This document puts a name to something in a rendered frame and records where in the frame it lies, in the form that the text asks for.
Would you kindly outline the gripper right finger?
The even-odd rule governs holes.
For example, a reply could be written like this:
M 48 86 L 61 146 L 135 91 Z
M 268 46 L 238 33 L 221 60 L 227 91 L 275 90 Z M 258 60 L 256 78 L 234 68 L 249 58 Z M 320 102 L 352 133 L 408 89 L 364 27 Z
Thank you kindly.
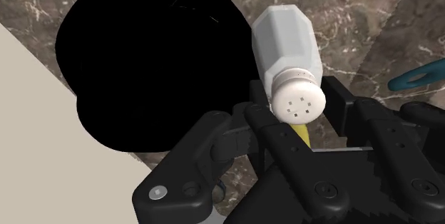
M 324 115 L 348 148 L 373 148 L 395 203 L 419 220 L 445 220 L 445 183 L 406 132 L 402 120 L 373 98 L 354 96 L 324 76 Z

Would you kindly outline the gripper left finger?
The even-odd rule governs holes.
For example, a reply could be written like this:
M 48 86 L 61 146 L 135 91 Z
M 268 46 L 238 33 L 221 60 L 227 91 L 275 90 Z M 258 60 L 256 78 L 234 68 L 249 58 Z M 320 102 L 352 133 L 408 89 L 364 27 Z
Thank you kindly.
M 201 224 L 233 159 L 249 155 L 258 181 L 220 224 L 335 224 L 348 192 L 307 144 L 266 107 L 258 80 L 232 113 L 205 113 L 133 192 L 139 224 Z

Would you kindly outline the yellow stick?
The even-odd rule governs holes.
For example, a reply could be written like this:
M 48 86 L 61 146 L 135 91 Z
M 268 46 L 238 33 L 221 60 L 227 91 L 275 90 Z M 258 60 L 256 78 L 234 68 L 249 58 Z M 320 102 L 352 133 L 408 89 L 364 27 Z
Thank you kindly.
M 307 126 L 305 124 L 292 124 L 291 127 L 295 131 L 295 133 L 307 144 L 307 146 L 311 148 L 310 135 L 309 131 L 307 130 Z

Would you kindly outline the black round pot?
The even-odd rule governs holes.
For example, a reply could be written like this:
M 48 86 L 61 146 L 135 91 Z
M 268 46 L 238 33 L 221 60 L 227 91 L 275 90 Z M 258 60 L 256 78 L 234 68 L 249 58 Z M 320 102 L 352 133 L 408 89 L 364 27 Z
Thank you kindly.
M 204 113 L 246 101 L 259 76 L 231 0 L 77 0 L 55 52 L 82 126 L 124 152 L 170 150 Z

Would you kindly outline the white salt shaker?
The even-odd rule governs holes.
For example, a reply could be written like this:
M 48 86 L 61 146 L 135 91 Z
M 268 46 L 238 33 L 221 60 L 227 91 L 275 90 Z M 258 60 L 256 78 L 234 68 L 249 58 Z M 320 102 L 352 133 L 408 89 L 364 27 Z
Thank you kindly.
M 252 24 L 252 49 L 270 109 L 282 122 L 310 123 L 326 98 L 312 22 L 296 5 L 267 7 Z

